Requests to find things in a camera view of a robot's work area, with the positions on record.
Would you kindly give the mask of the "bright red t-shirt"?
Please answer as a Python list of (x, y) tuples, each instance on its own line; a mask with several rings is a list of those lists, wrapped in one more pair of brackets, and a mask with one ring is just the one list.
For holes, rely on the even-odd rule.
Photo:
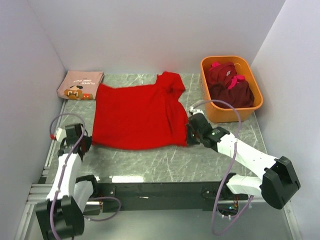
[(154, 84), (119, 88), (100, 84), (93, 144), (122, 150), (187, 146), (188, 117), (179, 101), (185, 90), (181, 76), (167, 71)]

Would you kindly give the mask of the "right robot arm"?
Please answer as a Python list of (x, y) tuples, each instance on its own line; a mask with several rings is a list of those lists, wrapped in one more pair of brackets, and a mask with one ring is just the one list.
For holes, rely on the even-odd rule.
[(191, 113), (187, 124), (187, 142), (232, 158), (254, 176), (228, 172), (220, 181), (216, 196), (230, 200), (235, 195), (263, 198), (281, 210), (301, 188), (293, 163), (285, 156), (276, 158), (239, 140), (228, 130), (212, 127), (202, 111)]

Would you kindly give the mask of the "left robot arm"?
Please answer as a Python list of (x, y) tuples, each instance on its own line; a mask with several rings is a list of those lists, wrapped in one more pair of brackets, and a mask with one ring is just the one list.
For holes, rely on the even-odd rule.
[(87, 201), (94, 201), (100, 195), (94, 175), (77, 176), (92, 143), (83, 124), (67, 125), (64, 135), (58, 136), (57, 140), (60, 146), (55, 179), (45, 201), (39, 202), (35, 208), (45, 240), (73, 239), (82, 235)]

